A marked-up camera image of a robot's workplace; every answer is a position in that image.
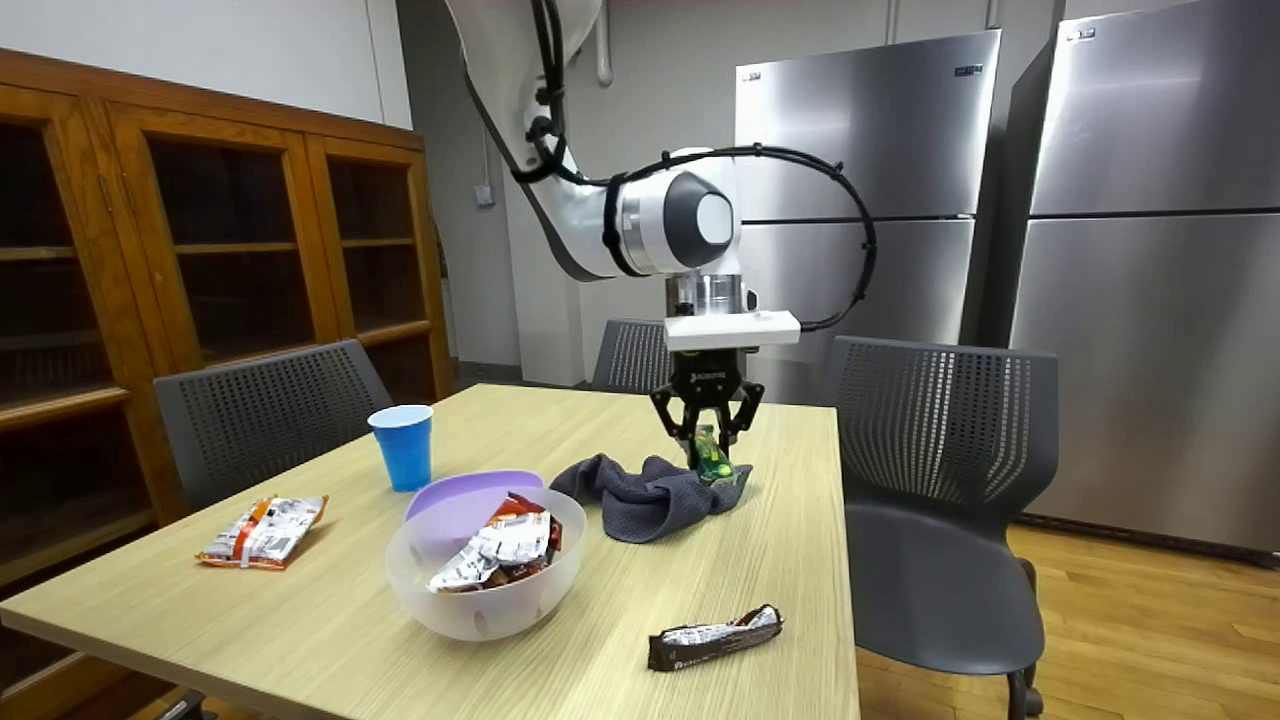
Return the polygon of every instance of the stainless steel refrigerator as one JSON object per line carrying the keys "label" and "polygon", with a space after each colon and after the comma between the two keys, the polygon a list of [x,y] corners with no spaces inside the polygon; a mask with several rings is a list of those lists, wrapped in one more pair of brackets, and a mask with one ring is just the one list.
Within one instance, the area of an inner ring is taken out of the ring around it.
{"label": "stainless steel refrigerator", "polygon": [[[827,405],[840,331],[962,341],[1000,34],[735,68],[735,139],[845,165],[864,194],[882,267],[837,331],[765,350],[750,375],[767,399]],[[739,162],[745,272],[767,309],[827,315],[859,272],[854,202],[824,176]]]}
{"label": "stainless steel refrigerator", "polygon": [[1010,346],[1063,386],[1031,511],[1280,547],[1278,68],[1280,5],[1202,0],[1070,20],[1021,85],[1046,106]]}

